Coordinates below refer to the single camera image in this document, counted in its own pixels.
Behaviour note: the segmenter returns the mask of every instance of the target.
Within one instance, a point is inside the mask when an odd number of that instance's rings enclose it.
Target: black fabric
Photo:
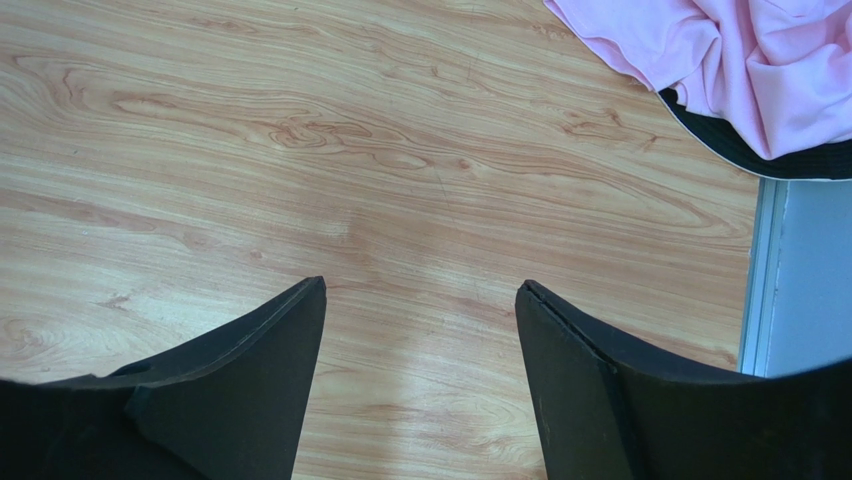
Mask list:
[[[781,180],[846,180],[852,178],[852,140],[827,143],[774,160],[760,158],[734,127],[721,118],[687,112],[678,105],[677,92],[659,92],[666,106],[693,135],[729,162],[769,178]]]

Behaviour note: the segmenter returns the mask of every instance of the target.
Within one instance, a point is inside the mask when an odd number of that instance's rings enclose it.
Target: pink shirt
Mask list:
[[[852,139],[850,0],[545,0],[614,70],[762,158]]]

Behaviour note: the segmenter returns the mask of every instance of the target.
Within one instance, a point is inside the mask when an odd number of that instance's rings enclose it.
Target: wood grain pattern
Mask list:
[[[2,0],[0,375],[170,348],[305,276],[298,478],[544,478],[535,278],[733,368],[757,181],[540,0]]]

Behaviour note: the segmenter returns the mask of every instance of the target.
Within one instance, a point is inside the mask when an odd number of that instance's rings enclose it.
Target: pink cloth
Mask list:
[[[614,70],[762,158],[852,139],[850,0],[545,0]]]

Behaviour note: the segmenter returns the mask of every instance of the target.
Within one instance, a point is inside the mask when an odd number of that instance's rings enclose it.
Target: pink fabric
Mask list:
[[[545,0],[614,70],[769,160],[852,139],[850,0]]]

